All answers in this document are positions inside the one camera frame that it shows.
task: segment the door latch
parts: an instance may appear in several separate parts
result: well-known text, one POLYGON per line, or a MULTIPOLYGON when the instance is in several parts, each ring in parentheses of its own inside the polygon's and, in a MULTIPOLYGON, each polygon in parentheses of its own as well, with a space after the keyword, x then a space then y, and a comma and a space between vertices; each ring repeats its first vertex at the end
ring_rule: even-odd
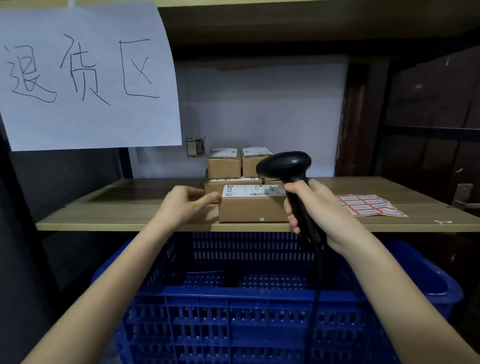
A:
POLYGON ((467 202, 470 198, 470 192, 472 191, 472 188, 473 184, 471 183, 459 183, 456 186, 452 206, 462 211, 466 208, 480 208, 480 204, 472 204, 467 202))

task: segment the brown cardboard box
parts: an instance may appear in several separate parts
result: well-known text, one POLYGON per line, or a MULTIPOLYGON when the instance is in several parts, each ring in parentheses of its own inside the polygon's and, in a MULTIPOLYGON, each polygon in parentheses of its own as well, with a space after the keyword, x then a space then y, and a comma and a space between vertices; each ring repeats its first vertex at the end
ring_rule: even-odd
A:
POLYGON ((287 222, 285 190, 268 185, 225 185, 219 222, 287 222))
POLYGON ((280 186, 283 186, 283 182, 281 180, 269 180, 267 178, 263 178, 264 184, 269 184, 269 185, 276 185, 279 184, 280 186))
POLYGON ((254 146, 251 148, 243 148, 241 151, 241 161, 243 167, 243 175, 247 177, 257 177, 257 164, 262 159, 271 156, 272 152, 264 146, 254 146))
POLYGON ((212 149, 208 155, 208 178, 240 178, 241 158, 238 149, 212 149))
POLYGON ((205 193, 220 192, 223 193, 223 186, 226 184, 259 184, 259 177, 242 177, 242 178, 211 178, 205 182, 205 193))

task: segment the person's left arm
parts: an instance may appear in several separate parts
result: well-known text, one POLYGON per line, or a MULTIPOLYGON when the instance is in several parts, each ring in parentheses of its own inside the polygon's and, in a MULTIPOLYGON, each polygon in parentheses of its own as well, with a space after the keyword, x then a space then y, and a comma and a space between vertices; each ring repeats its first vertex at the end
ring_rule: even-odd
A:
POLYGON ((175 229, 219 193, 176 186, 152 220, 80 296, 22 364, 94 364, 111 339, 155 258, 175 229))

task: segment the blue basket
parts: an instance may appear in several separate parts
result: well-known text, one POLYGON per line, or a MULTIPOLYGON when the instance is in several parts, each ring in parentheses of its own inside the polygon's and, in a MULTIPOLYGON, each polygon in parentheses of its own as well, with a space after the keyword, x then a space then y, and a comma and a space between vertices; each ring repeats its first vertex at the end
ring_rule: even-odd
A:
MULTIPOLYGON (((119 249, 95 280, 122 252, 119 249)), ((459 285, 405 242, 385 243, 448 318, 459 285)), ((116 333, 124 364, 300 364, 317 271, 293 233, 182 232, 116 333)), ((310 363, 398 363, 350 267, 327 249, 310 363)))

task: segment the forearm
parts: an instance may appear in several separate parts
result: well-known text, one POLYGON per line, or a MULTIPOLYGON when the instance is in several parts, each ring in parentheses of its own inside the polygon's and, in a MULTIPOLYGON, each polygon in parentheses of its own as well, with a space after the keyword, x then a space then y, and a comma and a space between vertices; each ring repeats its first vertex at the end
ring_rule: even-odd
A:
POLYGON ((23 364, 93 364, 171 234, 153 218, 57 321, 23 364))
POLYGON ((347 246, 344 256, 385 328, 401 362, 478 363, 475 352, 428 302, 373 235, 347 246))

